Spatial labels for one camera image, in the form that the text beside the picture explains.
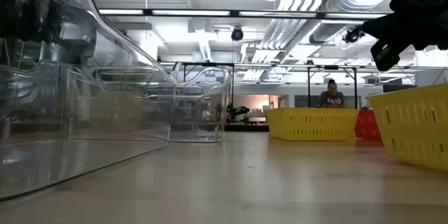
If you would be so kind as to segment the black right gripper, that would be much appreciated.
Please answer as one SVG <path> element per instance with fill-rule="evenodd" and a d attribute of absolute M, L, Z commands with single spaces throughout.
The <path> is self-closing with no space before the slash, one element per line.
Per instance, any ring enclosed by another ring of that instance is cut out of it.
<path fill-rule="evenodd" d="M 377 39 L 370 52 L 380 71 L 387 71 L 400 61 L 399 54 L 417 39 L 423 27 L 427 0 L 391 0 L 392 13 L 365 21 L 362 30 Z"/>

